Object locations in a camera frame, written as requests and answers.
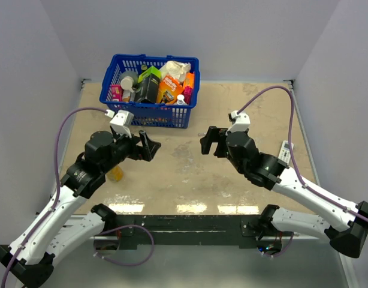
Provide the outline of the white grey remote control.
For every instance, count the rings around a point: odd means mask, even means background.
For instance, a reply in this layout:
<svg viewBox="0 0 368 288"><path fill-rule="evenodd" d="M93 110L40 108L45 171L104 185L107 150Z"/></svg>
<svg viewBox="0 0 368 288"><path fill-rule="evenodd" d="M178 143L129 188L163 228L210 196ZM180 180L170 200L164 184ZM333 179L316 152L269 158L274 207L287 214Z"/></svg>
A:
<svg viewBox="0 0 368 288"><path fill-rule="evenodd" d="M289 164L289 162L291 161L290 150L293 148L294 148L293 143L289 143L287 140L284 140L280 147L278 159L286 162L286 164Z"/></svg>

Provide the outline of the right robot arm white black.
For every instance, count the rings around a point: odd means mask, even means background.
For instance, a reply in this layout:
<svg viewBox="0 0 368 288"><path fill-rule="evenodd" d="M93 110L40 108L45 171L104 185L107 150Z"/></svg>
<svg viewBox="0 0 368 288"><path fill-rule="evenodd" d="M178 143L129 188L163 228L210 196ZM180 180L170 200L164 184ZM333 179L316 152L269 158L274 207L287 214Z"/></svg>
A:
<svg viewBox="0 0 368 288"><path fill-rule="evenodd" d="M354 203L298 176L277 157L260 152L247 131L229 132L210 126L200 139L207 155L217 144L215 157L226 158L252 184L289 197L311 210L310 214L268 206L261 214L260 231L296 232L328 241L337 252L359 258L368 236L368 202Z"/></svg>

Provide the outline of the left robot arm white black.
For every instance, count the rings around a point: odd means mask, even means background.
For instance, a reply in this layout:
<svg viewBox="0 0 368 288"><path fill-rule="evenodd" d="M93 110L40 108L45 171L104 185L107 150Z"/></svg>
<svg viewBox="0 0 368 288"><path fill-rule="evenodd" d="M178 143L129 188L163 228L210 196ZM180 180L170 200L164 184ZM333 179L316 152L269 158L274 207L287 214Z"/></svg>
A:
<svg viewBox="0 0 368 288"><path fill-rule="evenodd" d="M111 235L117 215L103 204L95 205L70 230L62 232L61 228L105 183L112 168L127 158L151 161L160 147L143 130L138 136L121 136L114 130L93 133L37 218L11 244L0 245L0 262L6 272L25 287L41 287L54 267L82 242L100 233Z"/></svg>

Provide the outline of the blue plastic basket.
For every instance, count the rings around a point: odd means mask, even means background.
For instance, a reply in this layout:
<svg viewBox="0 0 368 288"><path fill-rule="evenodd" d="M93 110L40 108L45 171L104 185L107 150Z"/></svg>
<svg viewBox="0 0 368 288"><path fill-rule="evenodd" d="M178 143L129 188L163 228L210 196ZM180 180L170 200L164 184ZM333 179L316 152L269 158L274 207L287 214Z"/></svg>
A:
<svg viewBox="0 0 368 288"><path fill-rule="evenodd" d="M190 72L194 73L194 89L188 105L163 105L143 104L133 102L114 101L111 94L111 85L120 84L120 77L127 71L142 72L142 65L161 68L168 61L189 63ZM145 54L115 54L108 66L102 81L102 90L99 100L109 109L126 110L134 114L132 125L168 128L187 128L192 109L197 105L198 92L200 90L200 63L196 57L171 56L165 57L147 56Z"/></svg>

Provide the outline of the orange juice bottle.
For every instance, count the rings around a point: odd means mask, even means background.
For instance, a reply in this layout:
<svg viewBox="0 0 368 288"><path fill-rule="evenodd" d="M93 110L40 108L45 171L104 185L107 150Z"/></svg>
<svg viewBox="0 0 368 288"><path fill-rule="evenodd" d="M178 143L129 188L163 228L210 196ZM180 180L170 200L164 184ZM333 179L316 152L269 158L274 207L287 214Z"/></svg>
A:
<svg viewBox="0 0 368 288"><path fill-rule="evenodd" d="M112 168L109 172L107 172L107 178L112 182L119 182L123 178L123 170L119 165Z"/></svg>

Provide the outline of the small white cap bottle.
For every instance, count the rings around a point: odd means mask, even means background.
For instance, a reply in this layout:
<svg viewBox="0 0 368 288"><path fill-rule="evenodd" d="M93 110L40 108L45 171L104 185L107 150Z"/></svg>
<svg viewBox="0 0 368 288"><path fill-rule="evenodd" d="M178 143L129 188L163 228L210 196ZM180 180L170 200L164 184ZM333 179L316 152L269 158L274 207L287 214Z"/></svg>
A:
<svg viewBox="0 0 368 288"><path fill-rule="evenodd" d="M185 96L182 94L179 94L176 98L176 105L185 106L187 103L185 102Z"/></svg>

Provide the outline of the magenta small box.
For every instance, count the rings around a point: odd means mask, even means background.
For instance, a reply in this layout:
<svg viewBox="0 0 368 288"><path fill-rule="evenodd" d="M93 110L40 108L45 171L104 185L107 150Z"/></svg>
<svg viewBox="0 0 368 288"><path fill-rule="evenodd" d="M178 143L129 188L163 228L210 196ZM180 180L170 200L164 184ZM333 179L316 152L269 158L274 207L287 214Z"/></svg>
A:
<svg viewBox="0 0 368 288"><path fill-rule="evenodd" d="M182 95L184 96L184 101L187 105L191 103L192 92L193 92L193 88L190 86L186 86L183 90Z"/></svg>

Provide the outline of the black green box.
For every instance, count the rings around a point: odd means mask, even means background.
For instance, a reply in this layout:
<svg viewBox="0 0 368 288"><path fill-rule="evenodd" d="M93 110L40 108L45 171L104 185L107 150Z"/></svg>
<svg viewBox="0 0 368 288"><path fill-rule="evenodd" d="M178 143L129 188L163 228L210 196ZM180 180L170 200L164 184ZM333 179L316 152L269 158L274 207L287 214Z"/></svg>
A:
<svg viewBox="0 0 368 288"><path fill-rule="evenodd" d="M160 70L154 66L149 67L139 75L134 101L136 103L155 104L160 82Z"/></svg>

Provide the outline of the pink box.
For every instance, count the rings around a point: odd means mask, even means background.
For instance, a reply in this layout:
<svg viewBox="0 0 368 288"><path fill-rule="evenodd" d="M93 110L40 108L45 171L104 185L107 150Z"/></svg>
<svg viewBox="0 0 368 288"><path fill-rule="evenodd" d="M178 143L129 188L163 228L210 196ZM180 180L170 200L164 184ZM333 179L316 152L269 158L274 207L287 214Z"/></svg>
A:
<svg viewBox="0 0 368 288"><path fill-rule="evenodd" d="M116 102L122 101L123 89L120 85L110 86L111 100Z"/></svg>

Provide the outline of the orange Gillette razor box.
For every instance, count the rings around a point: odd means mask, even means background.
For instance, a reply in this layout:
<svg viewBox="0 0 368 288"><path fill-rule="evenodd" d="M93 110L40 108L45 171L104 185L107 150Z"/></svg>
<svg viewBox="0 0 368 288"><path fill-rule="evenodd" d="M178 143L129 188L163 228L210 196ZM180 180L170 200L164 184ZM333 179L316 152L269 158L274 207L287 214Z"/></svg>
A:
<svg viewBox="0 0 368 288"><path fill-rule="evenodd" d="M174 104L177 96L182 94L184 88L178 80L166 75L159 84L158 95L156 98L157 104Z"/></svg>

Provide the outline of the white pump bottle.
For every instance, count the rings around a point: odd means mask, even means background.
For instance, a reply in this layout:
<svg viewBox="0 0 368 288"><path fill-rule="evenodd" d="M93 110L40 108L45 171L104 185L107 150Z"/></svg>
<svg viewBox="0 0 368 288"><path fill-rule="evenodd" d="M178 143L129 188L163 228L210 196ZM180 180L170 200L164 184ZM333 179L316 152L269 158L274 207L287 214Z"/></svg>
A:
<svg viewBox="0 0 368 288"><path fill-rule="evenodd" d="M120 75L119 80L124 91L132 91L138 83L138 74L135 71L125 71Z"/></svg>

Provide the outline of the crumpled white paper bag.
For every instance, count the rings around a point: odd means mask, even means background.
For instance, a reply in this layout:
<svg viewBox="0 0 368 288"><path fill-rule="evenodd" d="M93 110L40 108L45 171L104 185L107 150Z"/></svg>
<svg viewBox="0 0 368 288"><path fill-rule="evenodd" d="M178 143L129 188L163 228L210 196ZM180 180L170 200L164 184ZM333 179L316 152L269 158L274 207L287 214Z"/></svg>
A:
<svg viewBox="0 0 368 288"><path fill-rule="evenodd" d="M191 70L190 63L182 63L177 61L167 61L160 69L161 78L171 76L178 82L182 83L186 79L186 75Z"/></svg>

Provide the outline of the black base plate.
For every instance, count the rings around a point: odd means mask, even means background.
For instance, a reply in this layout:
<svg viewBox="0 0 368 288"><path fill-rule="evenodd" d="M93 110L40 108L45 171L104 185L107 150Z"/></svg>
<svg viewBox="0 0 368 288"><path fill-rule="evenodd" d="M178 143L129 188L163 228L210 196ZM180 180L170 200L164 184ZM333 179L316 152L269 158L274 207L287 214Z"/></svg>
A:
<svg viewBox="0 0 368 288"><path fill-rule="evenodd" d="M260 225L259 215L117 215L100 212L103 231L116 236L113 229L122 226L120 248L134 250L149 245L238 246L256 248L269 243L270 238L290 236L269 224Z"/></svg>

